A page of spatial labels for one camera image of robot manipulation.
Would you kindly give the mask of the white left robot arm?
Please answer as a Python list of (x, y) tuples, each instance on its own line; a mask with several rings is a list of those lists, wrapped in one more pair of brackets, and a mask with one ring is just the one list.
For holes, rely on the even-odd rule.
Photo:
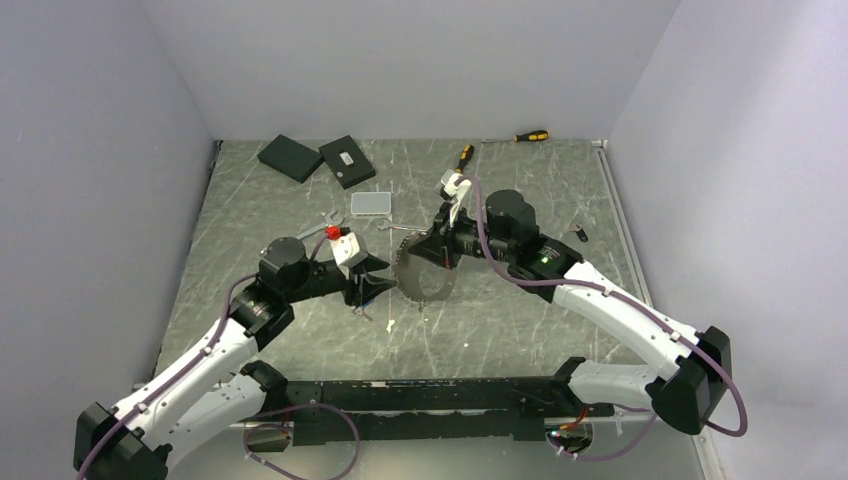
[(262, 252), (256, 273), (229, 288), (210, 329), (155, 378), (111, 407), (94, 403), (77, 420), (73, 465), (80, 479), (164, 479), (192, 451), (240, 420), (279, 417), (285, 376), (256, 360), (294, 320), (294, 304), (339, 293), (361, 307), (392, 289), (388, 261), (347, 228), (321, 240), (316, 260), (302, 240), (282, 237)]

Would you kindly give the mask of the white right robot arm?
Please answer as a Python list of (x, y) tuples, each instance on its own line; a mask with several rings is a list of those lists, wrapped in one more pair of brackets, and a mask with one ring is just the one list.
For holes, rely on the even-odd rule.
[(650, 411), (690, 435), (706, 427), (728, 436), (746, 433), (748, 412), (732, 378), (728, 335), (673, 320), (617, 286), (576, 250), (543, 234), (520, 193), (490, 194), (478, 202), (476, 217), (445, 200), (430, 228), (408, 235), (398, 248), (401, 291), (416, 297), (424, 263), (451, 274), (465, 257), (487, 260), (506, 281), (591, 321), (641, 359), (639, 365), (568, 360), (550, 391), (560, 413), (615, 404)]

